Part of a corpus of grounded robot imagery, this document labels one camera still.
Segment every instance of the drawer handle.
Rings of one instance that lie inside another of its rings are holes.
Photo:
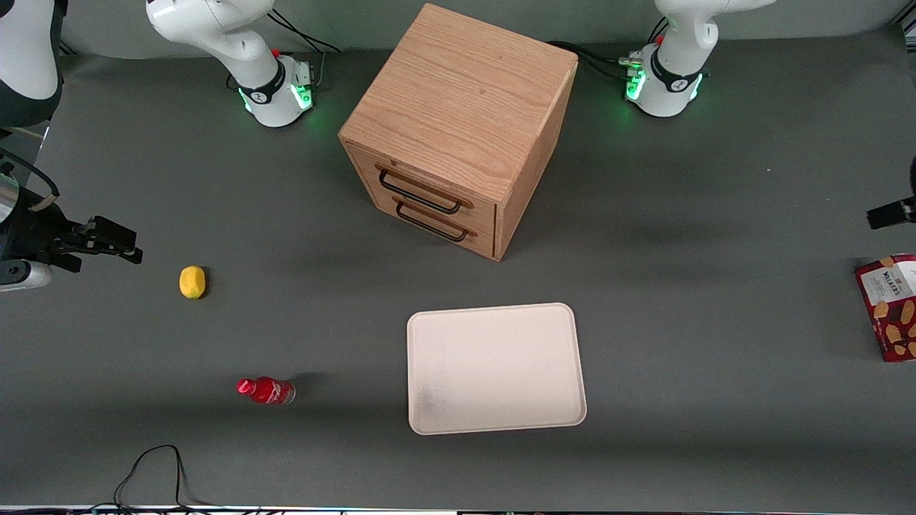
[[[420,228],[422,228],[422,229],[426,229],[427,231],[430,231],[431,233],[435,234],[436,236],[443,237],[443,238],[445,238],[445,239],[447,239],[447,240],[449,240],[449,241],[451,241],[451,242],[454,242],[454,243],[461,243],[461,242],[464,241],[465,238],[467,238],[467,233],[468,233],[467,229],[464,229],[464,230],[462,231],[462,233],[461,233],[460,236],[452,236],[452,235],[446,233],[445,231],[441,231],[441,230],[439,230],[439,229],[433,227],[432,225],[425,224],[425,223],[421,222],[420,220],[417,220],[417,219],[414,218],[413,216],[409,216],[409,215],[407,215],[407,214],[402,213],[402,212],[401,212],[401,208],[402,208],[402,207],[404,207],[404,203],[399,202],[399,203],[398,203],[398,208],[395,209],[395,213],[397,213],[398,216],[399,216],[402,220],[405,220],[405,221],[407,221],[407,222],[410,222],[410,223],[412,223],[412,224],[414,224],[414,225],[416,225],[417,227],[420,227]]]
[[[448,208],[448,207],[438,205],[437,203],[430,202],[424,198],[418,197],[417,195],[411,192],[408,192],[407,190],[403,190],[399,188],[398,186],[395,186],[394,184],[389,184],[385,182],[385,177],[387,176],[388,176],[388,170],[382,170],[382,173],[379,174],[378,181],[382,183],[382,186],[384,186],[388,190],[391,190],[395,193],[399,193],[411,199],[415,203],[421,203],[425,205],[426,207],[429,207],[430,209],[434,209],[438,211],[439,213],[445,213],[445,214],[455,214],[455,213],[458,213],[459,209],[461,209],[461,201],[455,201],[455,206],[453,208]]]

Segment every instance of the wooden cabinet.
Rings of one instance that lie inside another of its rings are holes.
[[[556,147],[577,62],[426,4],[339,137],[379,210],[498,261]]]

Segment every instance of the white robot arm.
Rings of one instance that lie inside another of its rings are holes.
[[[0,126],[33,126],[57,109],[66,13],[67,0],[0,0]]]
[[[639,72],[627,86],[627,99],[649,115],[678,115],[696,97],[701,69],[719,42],[713,16],[749,11],[776,0],[655,0],[671,25],[664,42],[630,53]]]
[[[242,27],[264,16],[274,0],[147,0],[147,17],[165,39],[201,49],[232,74],[245,108],[265,126],[286,126],[312,106],[311,68],[277,57],[264,39]]]

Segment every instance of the red bottle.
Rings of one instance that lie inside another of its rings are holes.
[[[258,404],[289,404],[296,398],[296,387],[292,383],[268,377],[242,379],[235,389]]]

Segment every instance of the gray wall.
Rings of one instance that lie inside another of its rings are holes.
[[[436,0],[468,16],[538,39],[636,41],[659,19],[651,0]],[[301,30],[342,48],[391,49],[424,0],[277,0]],[[907,0],[780,0],[758,11],[720,16],[723,38],[845,36],[887,23]],[[304,49],[296,36],[263,18],[267,43]],[[127,59],[201,55],[168,43],[149,25],[142,0],[70,2],[63,37],[83,53]]]

